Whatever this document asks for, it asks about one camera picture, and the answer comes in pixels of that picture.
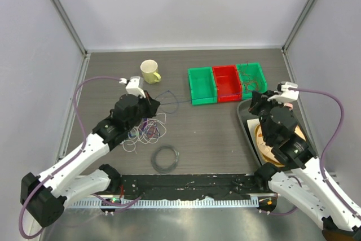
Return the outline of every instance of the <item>green bin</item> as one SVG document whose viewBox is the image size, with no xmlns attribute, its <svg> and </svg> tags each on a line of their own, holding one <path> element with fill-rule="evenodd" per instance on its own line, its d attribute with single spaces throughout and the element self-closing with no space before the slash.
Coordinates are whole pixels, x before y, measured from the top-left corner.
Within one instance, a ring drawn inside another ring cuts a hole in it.
<svg viewBox="0 0 361 241">
<path fill-rule="evenodd" d="M 211 67 L 188 69 L 188 77 L 192 105 L 214 104 L 217 102 L 217 88 Z"/>
<path fill-rule="evenodd" d="M 242 100 L 252 98 L 253 90 L 260 93 L 267 90 L 267 81 L 258 62 L 237 64 L 236 67 L 242 83 Z"/>
</svg>

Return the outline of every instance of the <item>round wooden object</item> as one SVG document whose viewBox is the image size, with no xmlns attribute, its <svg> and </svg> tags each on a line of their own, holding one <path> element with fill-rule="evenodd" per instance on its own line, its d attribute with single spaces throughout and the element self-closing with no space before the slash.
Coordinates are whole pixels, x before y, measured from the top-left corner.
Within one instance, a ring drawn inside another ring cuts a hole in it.
<svg viewBox="0 0 361 241">
<path fill-rule="evenodd" d="M 303 134 L 303 132 L 301 131 L 301 128 L 299 126 L 297 126 L 294 131 L 299 137 L 306 140 L 306 137 Z M 257 147 L 259 149 L 259 153 L 261 154 L 262 159 L 265 162 L 270 162 L 270 163 L 274 164 L 275 166 L 278 166 L 279 168 L 283 167 L 284 165 L 281 164 L 275 158 L 275 155 L 271 152 L 272 147 L 269 147 L 269 146 L 267 146 L 265 144 L 265 142 L 263 140 L 263 135 L 262 135 L 262 130 L 261 130 L 261 125 L 260 124 L 258 124 L 256 126 L 256 128 L 254 130 L 254 133 L 255 133 L 255 136 L 256 136 L 256 144 L 257 144 Z"/>
</svg>

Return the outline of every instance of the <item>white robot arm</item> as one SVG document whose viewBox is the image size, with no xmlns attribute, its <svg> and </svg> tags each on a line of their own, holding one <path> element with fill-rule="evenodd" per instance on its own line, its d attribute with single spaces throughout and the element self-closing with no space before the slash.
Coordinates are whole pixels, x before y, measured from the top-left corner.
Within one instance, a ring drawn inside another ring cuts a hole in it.
<svg viewBox="0 0 361 241">
<path fill-rule="evenodd" d="M 284 103 L 298 99 L 297 88 L 297 84 L 281 82 L 277 91 L 253 94 L 249 111 L 259 116 L 266 145 L 272 147 L 272 153 L 284 165 L 280 171 L 273 164 L 266 163 L 256 171 L 256 175 L 267 181 L 272 191 L 282 194 L 305 212 L 323 229 L 327 240 L 339 240 L 332 239 L 336 235 L 341 235 L 342 238 L 352 237 L 350 240 L 361 240 L 361 237 L 358 237 L 361 234 L 361 220 L 358 215 L 361 208 L 346 195 L 328 172 L 320 167 L 316 152 L 294 132 L 297 121 L 293 112 L 283 106 Z M 291 170 L 302 179 L 312 194 L 290 181 L 283 172 L 286 170 Z M 325 172 L 327 180 L 324 180 L 322 171 Z M 351 206 L 355 213 L 342 201 Z"/>
<path fill-rule="evenodd" d="M 99 191 L 115 192 L 119 188 L 121 176 L 109 165 L 102 165 L 90 175 L 76 179 L 90 164 L 126 140 L 129 131 L 143 118 L 156 115 L 160 103 L 142 89 L 141 77 L 121 78 L 119 83 L 126 85 L 127 94 L 121 96 L 110 115 L 93 128 L 84 148 L 79 145 L 49 169 L 37 176 L 28 173 L 21 180 L 20 201 L 28 202 L 24 207 L 42 227 L 54 223 L 75 201 Z"/>
</svg>

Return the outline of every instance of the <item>white mug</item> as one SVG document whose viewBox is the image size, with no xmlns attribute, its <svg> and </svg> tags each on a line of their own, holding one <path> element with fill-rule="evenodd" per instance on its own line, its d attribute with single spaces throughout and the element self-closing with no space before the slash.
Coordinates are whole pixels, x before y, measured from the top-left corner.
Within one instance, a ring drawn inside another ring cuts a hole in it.
<svg viewBox="0 0 361 241">
<path fill-rule="evenodd" d="M 146 83 L 154 84 L 161 81 L 161 76 L 158 73 L 158 63 L 152 59 L 145 60 L 140 65 L 143 78 Z"/>
</svg>

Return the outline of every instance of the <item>white backdrop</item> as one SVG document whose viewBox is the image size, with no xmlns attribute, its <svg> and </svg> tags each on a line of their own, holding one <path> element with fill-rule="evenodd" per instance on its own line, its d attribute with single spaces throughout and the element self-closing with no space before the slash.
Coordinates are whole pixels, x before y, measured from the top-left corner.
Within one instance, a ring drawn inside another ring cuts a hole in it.
<svg viewBox="0 0 361 241">
<path fill-rule="evenodd" d="M 341 186 L 361 204 L 361 1 L 318 0 L 289 48 L 300 87 L 328 91 L 345 106 L 345 123 L 327 158 Z M 335 102 L 301 94 L 316 145 L 323 149 L 333 134 L 340 110 Z"/>
<path fill-rule="evenodd" d="M 50 0 L 0 10 L 0 239 L 17 241 L 21 179 L 55 161 L 82 56 Z"/>
<path fill-rule="evenodd" d="M 306 0 L 61 0 L 85 47 L 281 46 Z"/>
</svg>

